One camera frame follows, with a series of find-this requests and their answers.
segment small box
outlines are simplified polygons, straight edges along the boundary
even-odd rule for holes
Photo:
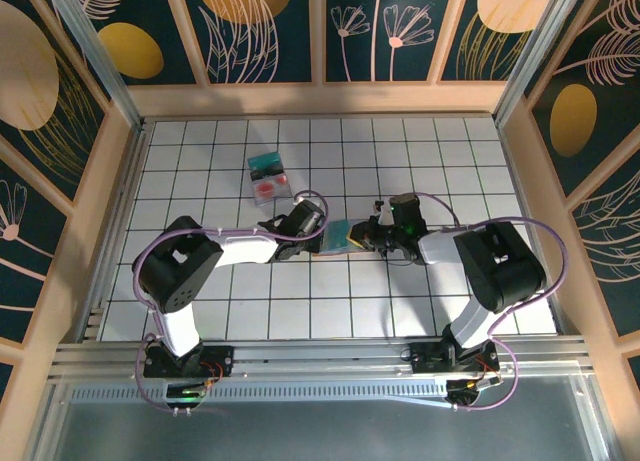
[[[253,197],[260,206],[276,198],[290,198],[291,186],[277,152],[254,156],[247,160],[251,172]]]

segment red object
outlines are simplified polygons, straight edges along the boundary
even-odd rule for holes
[[[256,186],[256,191],[260,196],[265,198],[271,198],[275,194],[276,189],[273,187],[271,183],[262,183]]]

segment white grid mat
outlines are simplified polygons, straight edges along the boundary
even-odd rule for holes
[[[368,218],[375,200],[408,191],[438,195],[462,223],[520,215],[491,118],[158,122],[99,339],[138,340],[154,331],[134,301],[131,263],[175,218],[247,227],[291,211],[290,200],[263,207],[253,201],[246,160],[274,150],[292,190],[327,196],[331,219]],[[421,208],[432,229],[452,222],[435,202],[422,200]],[[301,255],[215,269],[194,301],[196,324],[205,339],[441,334],[468,300],[462,268],[401,264],[369,254]],[[497,332],[554,333],[555,326],[542,303]]]

